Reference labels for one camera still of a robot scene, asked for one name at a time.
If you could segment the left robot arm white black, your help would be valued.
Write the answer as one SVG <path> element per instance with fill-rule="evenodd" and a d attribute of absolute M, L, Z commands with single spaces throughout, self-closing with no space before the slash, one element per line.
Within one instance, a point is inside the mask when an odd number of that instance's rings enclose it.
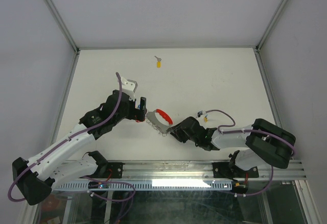
<path fill-rule="evenodd" d="M 144 121 L 146 103 L 146 98 L 141 97 L 140 104 L 136 105 L 136 100 L 127 93 L 114 90 L 106 102 L 86 112 L 61 140 L 27 160 L 15 159 L 12 163 L 13 185 L 20 190 L 22 200 L 33 206 L 66 182 L 88 175 L 104 176 L 107 160 L 98 151 L 89 153 L 89 157 L 79 163 L 66 167 L 62 163 L 77 150 L 111 132 L 123 119 Z"/>

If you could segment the red grey keyring holder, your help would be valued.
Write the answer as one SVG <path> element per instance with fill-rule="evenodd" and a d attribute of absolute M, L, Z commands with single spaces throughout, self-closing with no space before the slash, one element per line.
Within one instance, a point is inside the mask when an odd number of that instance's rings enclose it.
<path fill-rule="evenodd" d="M 146 122 L 162 136 L 167 136 L 173 125 L 171 117 L 161 109 L 149 111 L 146 114 Z"/>

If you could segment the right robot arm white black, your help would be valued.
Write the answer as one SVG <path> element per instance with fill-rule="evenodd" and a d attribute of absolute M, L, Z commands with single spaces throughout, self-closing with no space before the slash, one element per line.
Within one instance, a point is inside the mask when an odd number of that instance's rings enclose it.
<path fill-rule="evenodd" d="M 188 117 L 169 128 L 168 133 L 179 142 L 192 141 L 205 151 L 237 148 L 229 155 L 228 163 L 213 168 L 217 177 L 231 180 L 249 177 L 254 168 L 264 164 L 286 169 L 295 151 L 293 134 L 261 118 L 247 127 L 225 131 L 205 128 L 195 118 Z"/>

